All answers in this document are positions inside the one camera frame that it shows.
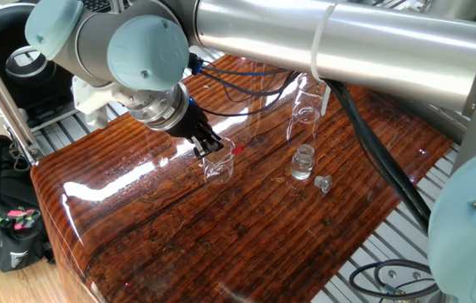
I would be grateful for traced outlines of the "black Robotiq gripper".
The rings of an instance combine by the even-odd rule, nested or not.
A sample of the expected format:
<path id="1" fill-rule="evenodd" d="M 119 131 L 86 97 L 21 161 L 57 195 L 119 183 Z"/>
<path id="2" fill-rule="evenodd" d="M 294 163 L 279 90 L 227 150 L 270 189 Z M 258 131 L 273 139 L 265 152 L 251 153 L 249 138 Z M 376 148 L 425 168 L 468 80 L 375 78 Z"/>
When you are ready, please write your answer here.
<path id="1" fill-rule="evenodd" d="M 167 130 L 167 134 L 175 137 L 188 138 L 193 144 L 193 152 L 197 159 L 217 152 L 224 146 L 221 138 L 217 136 L 208 124 L 208 118 L 197 103 L 189 98 L 187 110 L 178 122 Z"/>

